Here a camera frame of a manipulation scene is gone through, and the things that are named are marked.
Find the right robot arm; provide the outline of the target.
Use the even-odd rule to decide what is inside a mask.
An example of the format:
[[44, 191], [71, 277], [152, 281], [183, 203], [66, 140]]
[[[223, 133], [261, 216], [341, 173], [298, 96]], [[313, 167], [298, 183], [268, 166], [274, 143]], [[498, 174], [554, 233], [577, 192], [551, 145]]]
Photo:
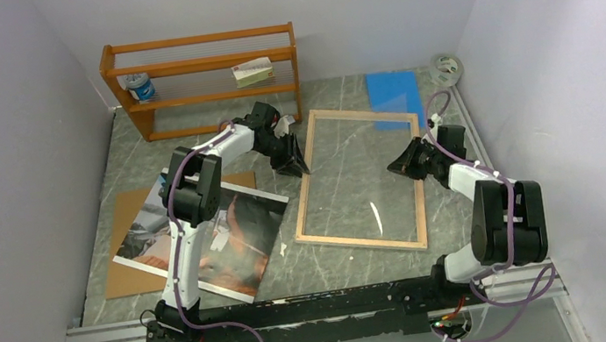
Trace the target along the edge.
[[539, 183], [507, 180], [475, 161], [462, 163], [467, 155], [465, 132], [461, 125], [439, 126], [434, 142], [413, 138], [387, 166], [389, 172], [413, 181], [430, 176], [473, 202], [469, 243], [439, 259], [444, 273], [429, 287], [432, 300], [442, 307], [457, 303], [463, 283], [507, 266], [540, 263], [549, 250]]

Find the printed photo of people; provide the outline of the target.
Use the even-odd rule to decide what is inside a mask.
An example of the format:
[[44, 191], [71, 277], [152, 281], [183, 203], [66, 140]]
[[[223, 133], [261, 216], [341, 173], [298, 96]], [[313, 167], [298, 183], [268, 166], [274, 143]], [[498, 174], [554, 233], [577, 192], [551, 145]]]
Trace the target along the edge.
[[[163, 290], [172, 257], [159, 176], [150, 189], [120, 192], [114, 209], [105, 295], [120, 298]], [[274, 250], [289, 199], [256, 188], [255, 174], [224, 175], [219, 208], [206, 224], [199, 288], [251, 303]]]

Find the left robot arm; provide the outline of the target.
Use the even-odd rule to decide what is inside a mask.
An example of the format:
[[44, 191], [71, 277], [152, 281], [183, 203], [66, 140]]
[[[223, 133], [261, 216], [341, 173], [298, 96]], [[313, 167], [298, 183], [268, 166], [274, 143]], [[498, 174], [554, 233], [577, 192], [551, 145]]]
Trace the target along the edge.
[[279, 175], [309, 173], [298, 139], [281, 131], [288, 121], [271, 104], [256, 102], [249, 114], [223, 122], [214, 138], [172, 153], [160, 193], [171, 233], [169, 275], [147, 324], [146, 342], [199, 342], [205, 330], [199, 318], [198, 285], [202, 240], [222, 198], [223, 168], [255, 151], [270, 159]]

